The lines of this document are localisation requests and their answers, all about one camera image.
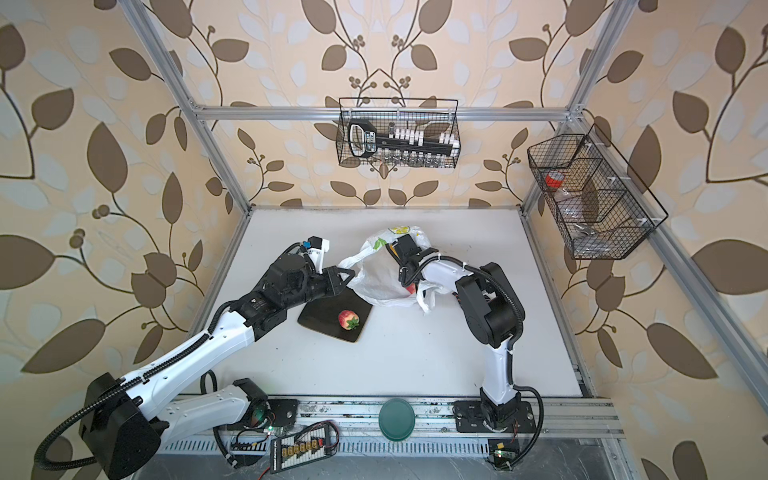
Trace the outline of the black charging board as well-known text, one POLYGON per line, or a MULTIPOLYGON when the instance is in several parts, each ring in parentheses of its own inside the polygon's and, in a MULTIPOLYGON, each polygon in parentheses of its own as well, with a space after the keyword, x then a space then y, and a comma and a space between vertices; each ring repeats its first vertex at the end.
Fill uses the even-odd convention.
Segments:
POLYGON ((270 473, 325 460, 335 455, 335 450, 319 436, 298 439, 294 436, 276 438, 270 445, 270 473))

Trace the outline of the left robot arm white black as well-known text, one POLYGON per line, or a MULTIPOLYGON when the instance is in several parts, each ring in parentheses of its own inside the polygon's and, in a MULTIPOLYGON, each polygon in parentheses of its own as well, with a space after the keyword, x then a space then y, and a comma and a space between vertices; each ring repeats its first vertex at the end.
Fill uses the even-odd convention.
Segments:
POLYGON ((323 266, 329 248, 316 236, 290 245, 251 291, 221 304, 206 329, 119 379, 98 377, 84 406, 37 447, 35 467, 65 471, 97 464, 108 478, 124 479, 167 443, 241 421, 266 397, 250 380, 184 401, 177 396, 284 322, 290 309, 339 295, 355 273, 323 266))

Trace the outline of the green round lid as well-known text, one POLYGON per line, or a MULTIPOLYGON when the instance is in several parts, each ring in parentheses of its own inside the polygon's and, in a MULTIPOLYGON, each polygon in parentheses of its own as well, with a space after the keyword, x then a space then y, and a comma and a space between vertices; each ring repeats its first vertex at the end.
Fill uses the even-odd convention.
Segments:
POLYGON ((415 428, 416 415, 409 402, 402 398, 392 398, 381 406, 378 413, 378 425, 381 434, 393 442, 408 439, 415 428))

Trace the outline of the small circuit board right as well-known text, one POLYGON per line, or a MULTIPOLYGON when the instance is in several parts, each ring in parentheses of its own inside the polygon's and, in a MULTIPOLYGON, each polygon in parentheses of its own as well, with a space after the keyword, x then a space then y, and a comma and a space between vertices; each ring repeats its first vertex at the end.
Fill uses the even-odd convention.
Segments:
POLYGON ((511 470, 521 448, 517 439, 489 439, 488 461, 496 470, 511 470))

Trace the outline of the red fake strawberry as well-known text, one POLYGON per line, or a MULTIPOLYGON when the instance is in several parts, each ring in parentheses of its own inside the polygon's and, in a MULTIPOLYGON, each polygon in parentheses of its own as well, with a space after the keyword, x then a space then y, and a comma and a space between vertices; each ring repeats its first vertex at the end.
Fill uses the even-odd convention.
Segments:
POLYGON ((351 310, 344 310, 339 313, 338 321, 345 331, 353 331, 360 327, 360 317, 351 310))

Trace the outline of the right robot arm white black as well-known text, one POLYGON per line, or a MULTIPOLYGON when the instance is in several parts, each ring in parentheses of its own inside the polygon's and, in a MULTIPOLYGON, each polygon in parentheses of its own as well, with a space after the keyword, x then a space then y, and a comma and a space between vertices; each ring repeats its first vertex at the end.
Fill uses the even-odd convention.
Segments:
POLYGON ((486 428, 503 432, 522 411, 530 387, 514 380, 514 347, 524 332, 525 309, 500 265, 474 267, 437 249, 419 247, 405 234, 385 250, 398 264, 403 287, 434 284, 459 303, 473 337, 487 348, 480 387, 480 412, 486 428))

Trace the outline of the black square tray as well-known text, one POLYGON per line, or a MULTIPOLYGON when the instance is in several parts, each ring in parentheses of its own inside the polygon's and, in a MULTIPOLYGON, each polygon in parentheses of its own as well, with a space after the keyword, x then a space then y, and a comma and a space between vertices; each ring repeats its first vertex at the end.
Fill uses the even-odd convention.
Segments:
POLYGON ((306 304, 299 314, 298 323, 312 331, 355 343, 366 324, 373 306, 360 298, 352 289, 345 288, 339 295, 314 300, 306 304), (341 328, 338 315, 351 310, 360 317, 360 327, 353 331, 341 328))

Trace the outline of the white plastic bag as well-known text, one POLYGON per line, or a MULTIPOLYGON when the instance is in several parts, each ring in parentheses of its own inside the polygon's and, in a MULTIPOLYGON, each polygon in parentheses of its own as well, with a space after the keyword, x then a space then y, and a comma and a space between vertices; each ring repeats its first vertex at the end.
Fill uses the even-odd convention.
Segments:
POLYGON ((437 294, 457 291, 456 282, 470 272, 448 262, 447 256, 437 256, 421 271, 422 280, 414 282, 417 291, 410 294, 398 280, 398 264, 386 247, 402 235, 412 235, 417 245, 431 247, 425 232, 418 226, 401 226, 383 230, 366 239, 360 252, 341 260, 339 268, 354 270, 356 275, 348 284, 360 298, 373 306, 410 307, 418 305, 425 314, 435 307, 437 294))

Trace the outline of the black tool in basket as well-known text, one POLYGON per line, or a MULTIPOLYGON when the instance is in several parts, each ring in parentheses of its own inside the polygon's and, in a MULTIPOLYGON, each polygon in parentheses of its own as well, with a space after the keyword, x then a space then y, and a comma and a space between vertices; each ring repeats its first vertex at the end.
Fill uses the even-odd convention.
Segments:
POLYGON ((397 127, 380 134, 367 120, 350 122, 346 129, 346 142, 352 155, 357 158, 373 156, 452 158, 458 157, 461 150, 460 141, 452 135, 445 136, 442 133, 437 140, 430 140, 424 130, 397 127))

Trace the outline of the red capped bottle in basket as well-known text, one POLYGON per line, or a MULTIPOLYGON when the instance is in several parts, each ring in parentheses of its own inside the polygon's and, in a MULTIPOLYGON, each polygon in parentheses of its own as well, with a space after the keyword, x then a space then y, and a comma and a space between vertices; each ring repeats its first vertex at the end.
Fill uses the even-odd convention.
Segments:
POLYGON ((565 182, 565 175, 561 171, 550 170, 544 176, 546 191, 549 193, 557 192, 565 182))

